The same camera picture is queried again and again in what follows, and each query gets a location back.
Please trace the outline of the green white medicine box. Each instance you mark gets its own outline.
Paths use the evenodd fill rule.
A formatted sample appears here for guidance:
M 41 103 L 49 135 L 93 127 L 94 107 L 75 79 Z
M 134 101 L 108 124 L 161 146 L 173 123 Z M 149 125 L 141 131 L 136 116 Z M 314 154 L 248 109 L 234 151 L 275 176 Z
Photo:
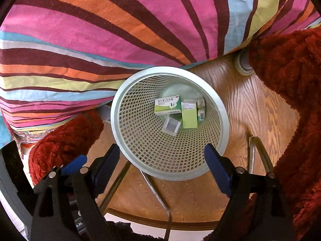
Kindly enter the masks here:
M 181 113 L 181 98 L 179 95 L 155 99 L 155 115 L 170 115 L 178 113 Z

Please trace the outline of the metal chair leg frame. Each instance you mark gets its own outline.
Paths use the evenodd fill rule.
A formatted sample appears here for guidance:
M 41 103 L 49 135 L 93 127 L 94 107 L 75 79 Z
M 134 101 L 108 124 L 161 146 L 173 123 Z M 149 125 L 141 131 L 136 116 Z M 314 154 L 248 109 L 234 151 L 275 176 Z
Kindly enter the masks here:
M 255 161 L 255 149 L 258 150 L 260 158 L 264 165 L 266 175 L 260 176 L 253 174 L 254 171 L 254 161 Z M 214 148 L 212 144 L 208 144 L 205 147 L 205 160 L 207 165 L 209 165 L 210 171 L 214 176 L 214 179 L 218 183 L 221 193 L 227 195 L 230 200 L 224 214 L 222 215 L 220 221 L 217 221 L 217 226 L 214 229 L 214 236 L 211 240 L 219 238 L 220 235 L 227 231 L 225 230 L 230 224 L 232 224 L 233 219 L 236 218 L 237 208 L 241 208 L 247 203 L 249 195 L 251 193 L 258 193 L 263 187 L 263 191 L 267 191 L 268 184 L 272 184 L 276 178 L 273 172 L 273 165 L 267 154 L 267 151 L 261 142 L 259 137 L 251 136 L 249 138 L 249 165 L 248 172 L 245 171 L 243 167 L 235 167 L 232 165 L 231 161 L 222 157 L 218 154 L 218 151 Z M 103 200 L 100 211 L 104 212 L 110 201 L 112 200 L 115 192 L 120 186 L 122 180 L 127 174 L 131 162 L 127 162 L 123 167 L 122 171 L 117 176 L 116 180 L 112 184 L 107 196 Z M 165 199 L 161 196 L 159 190 L 157 189 L 152 177 L 143 171 L 140 171 L 148 187 L 159 201 L 161 206 L 165 209 L 168 216 L 168 221 L 166 222 L 165 240 L 169 240 L 171 227 L 173 223 L 172 214 L 169 210 L 169 206 L 165 202 Z

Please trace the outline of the white round bed foot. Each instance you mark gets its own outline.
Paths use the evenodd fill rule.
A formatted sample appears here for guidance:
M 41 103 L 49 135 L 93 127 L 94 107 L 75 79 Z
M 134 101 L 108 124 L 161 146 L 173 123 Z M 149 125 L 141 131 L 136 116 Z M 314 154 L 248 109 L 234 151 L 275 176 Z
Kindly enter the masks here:
M 254 69 L 250 66 L 248 50 L 243 49 L 237 54 L 234 60 L 236 71 L 242 76 L 250 76 L 254 73 Z

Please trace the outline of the white mesh waste basket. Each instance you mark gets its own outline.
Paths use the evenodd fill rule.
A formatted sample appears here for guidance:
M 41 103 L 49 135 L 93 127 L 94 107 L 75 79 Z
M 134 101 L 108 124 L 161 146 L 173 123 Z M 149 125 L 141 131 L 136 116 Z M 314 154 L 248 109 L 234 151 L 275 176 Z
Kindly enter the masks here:
M 180 128 L 177 136 L 162 132 L 166 118 L 154 113 L 158 98 L 205 99 L 205 119 L 197 128 Z M 152 67 L 129 77 L 116 92 L 111 127 L 124 156 L 139 170 L 162 180 L 185 181 L 209 170 L 204 148 L 224 154 L 229 119 L 218 93 L 202 78 L 176 67 Z

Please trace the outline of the striped colourful bed sheet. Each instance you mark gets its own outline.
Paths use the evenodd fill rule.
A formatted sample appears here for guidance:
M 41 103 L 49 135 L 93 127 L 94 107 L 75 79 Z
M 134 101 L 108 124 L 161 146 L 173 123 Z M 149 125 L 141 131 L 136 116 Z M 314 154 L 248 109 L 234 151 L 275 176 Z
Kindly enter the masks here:
M 16 0 L 1 24 L 1 144 L 36 143 L 139 70 L 318 23 L 311 0 Z

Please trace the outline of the small white green box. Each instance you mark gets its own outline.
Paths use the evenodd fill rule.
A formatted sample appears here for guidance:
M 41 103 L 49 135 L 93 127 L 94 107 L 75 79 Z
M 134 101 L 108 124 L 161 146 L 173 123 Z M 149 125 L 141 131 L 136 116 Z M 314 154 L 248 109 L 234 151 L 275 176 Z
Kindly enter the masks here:
M 197 106 L 197 119 L 198 121 L 203 121 L 205 119 L 206 114 L 206 102 L 205 99 L 199 99 L 196 103 Z

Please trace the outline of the grey white square packet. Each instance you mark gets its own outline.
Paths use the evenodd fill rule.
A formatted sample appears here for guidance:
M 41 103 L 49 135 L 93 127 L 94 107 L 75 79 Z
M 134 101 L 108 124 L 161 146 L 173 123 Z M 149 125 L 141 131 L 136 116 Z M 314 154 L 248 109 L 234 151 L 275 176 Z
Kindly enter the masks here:
M 172 117 L 167 117 L 162 128 L 162 132 L 175 137 L 180 129 L 181 122 Z

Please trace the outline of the light green cardboard box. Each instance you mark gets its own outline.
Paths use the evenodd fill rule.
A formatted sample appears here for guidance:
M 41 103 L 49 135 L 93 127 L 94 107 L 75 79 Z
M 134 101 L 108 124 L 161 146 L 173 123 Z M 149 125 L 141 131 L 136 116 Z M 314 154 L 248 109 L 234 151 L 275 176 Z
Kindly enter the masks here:
M 181 103 L 182 122 L 184 129 L 197 128 L 197 106 L 194 102 Z

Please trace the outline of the red fluffy rug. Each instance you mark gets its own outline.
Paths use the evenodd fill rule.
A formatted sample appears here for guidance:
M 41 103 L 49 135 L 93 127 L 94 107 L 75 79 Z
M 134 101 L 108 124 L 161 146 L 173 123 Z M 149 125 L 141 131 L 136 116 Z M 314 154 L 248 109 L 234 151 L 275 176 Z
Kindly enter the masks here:
M 285 131 L 277 132 L 277 121 L 292 128 L 293 137 L 282 155 L 282 149 L 268 150 L 272 151 L 273 161 L 277 161 L 276 173 L 288 194 L 287 201 L 293 206 L 297 240 L 320 217 L 320 40 L 317 38 L 320 38 L 320 27 L 255 40 L 249 47 L 250 63 L 254 64 L 258 78 L 236 78 L 235 74 L 218 86 L 233 118 L 235 137 L 227 150 L 233 162 L 245 164 L 245 138 L 251 133 L 266 134 L 269 136 L 268 147 L 280 147 L 279 138 L 284 136 L 279 132 Z M 275 110 L 281 101 L 290 107 L 277 116 Z M 94 109 L 50 132 L 35 145 L 29 156 L 33 185 L 39 183 L 52 167 L 65 165 L 80 154 L 87 154 L 103 129 L 103 120 Z M 138 197 L 138 185 L 129 186 L 137 180 L 127 181 L 125 186 L 136 196 L 126 194 L 121 187 L 124 191 L 117 194 L 120 201 L 114 209 L 134 215 L 129 204 L 138 209 L 140 201 L 140 208 L 148 209 L 136 216 L 156 219 L 153 217 L 158 215 L 158 212 L 153 213 L 156 208 L 151 208 L 150 201 L 143 205 L 147 198 Z M 209 202 L 210 194 L 214 194 L 214 179 L 210 179 L 209 173 L 191 183 L 158 180 L 157 186 L 161 187 L 165 200 L 174 209 L 175 222 L 205 222 L 218 218 L 219 212 L 214 211 L 218 205 Z

